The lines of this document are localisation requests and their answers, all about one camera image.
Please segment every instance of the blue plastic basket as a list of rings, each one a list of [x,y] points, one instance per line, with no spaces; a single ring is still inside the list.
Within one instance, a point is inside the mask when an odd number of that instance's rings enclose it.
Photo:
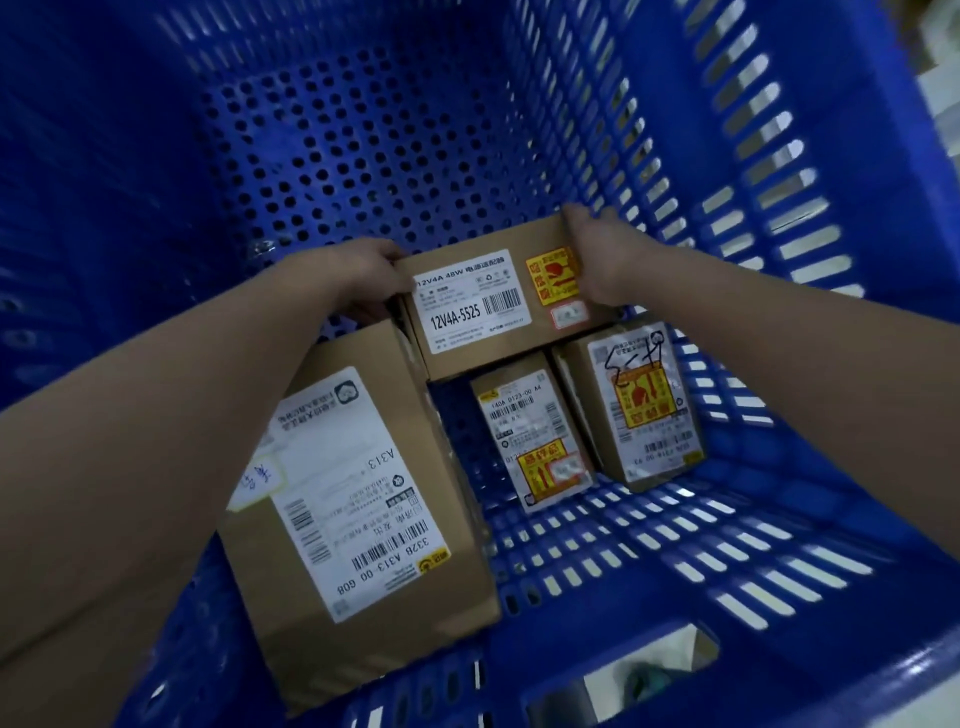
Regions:
[[[371,233],[418,252],[571,199],[960,320],[957,182],[871,0],[3,5],[4,403],[288,252]],[[504,619],[297,723],[524,725],[532,700],[689,622],[718,660],[613,722],[860,724],[956,670],[957,565],[677,337],[711,459],[529,521],[466,384],[435,388]],[[282,720],[214,540],[118,724]]]

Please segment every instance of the rectangular slot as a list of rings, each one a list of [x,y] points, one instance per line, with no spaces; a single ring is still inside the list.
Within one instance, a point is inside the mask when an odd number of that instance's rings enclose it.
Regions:
[[[712,664],[720,646],[686,624],[526,706],[532,728],[586,728],[619,715]]]

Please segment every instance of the barcode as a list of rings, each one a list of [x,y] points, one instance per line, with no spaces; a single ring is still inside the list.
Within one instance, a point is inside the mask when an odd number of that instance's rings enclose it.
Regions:
[[[394,534],[386,541],[381,541],[379,544],[371,546],[363,553],[358,553],[350,561],[353,563],[353,568],[357,571],[362,571],[374,561],[382,559],[391,551],[396,551],[401,546],[409,544],[411,541],[422,536],[424,533],[429,530],[426,525],[426,521],[417,521],[411,526],[407,526],[399,533]]]
[[[553,433],[557,437],[566,437],[566,423],[564,415],[556,402],[552,401],[546,405],[546,413],[550,416],[550,424],[553,425]]]
[[[327,548],[324,541],[324,534],[320,532],[316,522],[313,520],[313,514],[307,508],[303,498],[297,498],[285,506],[283,510],[287,512],[287,518],[290,525],[294,527],[294,532],[300,539],[300,546],[306,558],[311,564],[321,564],[330,558],[330,549]]]
[[[511,308],[516,308],[519,305],[520,292],[515,288],[501,293],[494,293],[492,296],[487,296],[483,300],[483,306],[487,309],[487,315],[500,313],[501,311],[509,311]]]
[[[534,403],[534,398],[524,397],[522,400],[517,400],[510,402],[506,407],[497,407],[494,410],[491,410],[490,419],[499,420],[501,417],[507,417],[508,415],[515,414],[519,412],[524,407],[529,407]]]
[[[613,425],[616,427],[616,439],[620,445],[626,445],[634,439],[634,433],[627,427],[627,421],[623,417],[623,410],[617,402],[610,403],[610,414],[613,417]]]
[[[660,452],[662,449],[666,449],[671,445],[679,445],[680,443],[689,440],[691,437],[693,437],[693,433],[690,430],[687,432],[681,432],[679,435],[673,435],[665,440],[658,440],[656,443],[644,445],[643,451],[648,454],[651,452]]]

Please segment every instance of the left hand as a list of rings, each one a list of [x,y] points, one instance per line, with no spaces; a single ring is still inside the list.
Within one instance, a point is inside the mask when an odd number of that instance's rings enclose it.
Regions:
[[[383,302],[416,287],[393,265],[406,255],[392,240],[362,237],[288,255],[280,265],[319,289],[318,294],[331,295],[334,310],[365,325],[388,318]]]

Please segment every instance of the brown cardboard box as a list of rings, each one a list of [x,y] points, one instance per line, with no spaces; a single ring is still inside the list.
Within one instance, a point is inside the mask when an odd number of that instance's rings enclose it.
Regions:
[[[596,483],[593,462],[542,352],[470,383],[527,513]]]
[[[500,618],[408,346],[383,323],[311,350],[220,528],[290,715]]]
[[[431,381],[615,321],[587,303],[560,215],[398,261],[417,279],[403,320]]]
[[[663,323],[640,317],[551,353],[606,475],[640,492],[704,459],[703,437]]]

